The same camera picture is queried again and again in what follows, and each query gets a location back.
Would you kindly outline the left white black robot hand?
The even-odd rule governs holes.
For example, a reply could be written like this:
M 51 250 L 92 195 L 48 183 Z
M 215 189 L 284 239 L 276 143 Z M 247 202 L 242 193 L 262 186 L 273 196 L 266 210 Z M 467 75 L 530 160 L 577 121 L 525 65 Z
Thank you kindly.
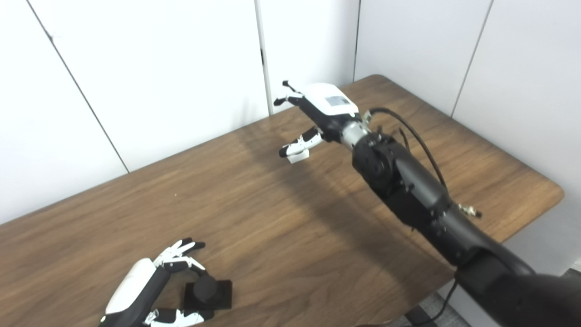
M 138 260 L 108 301 L 101 327 L 192 327 L 214 318 L 213 310 L 158 308 L 154 302 L 173 273 L 187 269 L 205 277 L 201 263 L 188 255 L 205 247 L 191 238 L 178 240 L 155 259 Z

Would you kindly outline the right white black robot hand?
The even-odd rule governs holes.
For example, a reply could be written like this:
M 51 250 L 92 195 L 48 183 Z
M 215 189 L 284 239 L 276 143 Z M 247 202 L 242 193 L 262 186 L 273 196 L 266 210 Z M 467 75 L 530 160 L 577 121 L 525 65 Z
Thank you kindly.
M 315 83 L 295 89 L 287 80 L 282 84 L 291 93 L 275 99 L 273 105 L 289 102 L 298 106 L 314 127 L 284 145 L 279 150 L 280 157 L 300 157 L 322 141 L 336 142 L 353 151 L 357 143 L 370 133 L 357 105 L 335 85 Z

